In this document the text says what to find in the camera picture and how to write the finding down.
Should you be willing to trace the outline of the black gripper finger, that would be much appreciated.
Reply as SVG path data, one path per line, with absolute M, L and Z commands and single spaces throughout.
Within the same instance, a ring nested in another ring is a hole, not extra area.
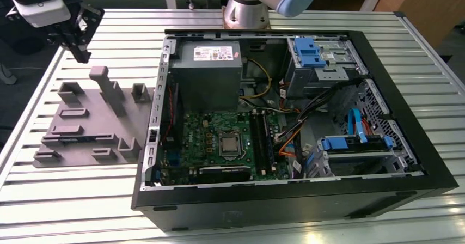
M 76 61 L 82 63 L 82 51 L 73 30 L 68 26 L 46 26 L 46 31 L 50 39 L 72 53 Z
M 92 41 L 93 35 L 97 31 L 97 27 L 102 20 L 105 11 L 101 8 L 93 8 L 89 5 L 81 6 L 81 20 L 80 23 L 85 24 L 84 29 L 80 28 L 78 34 L 78 62 L 86 64 L 90 58 L 90 52 L 86 47 Z

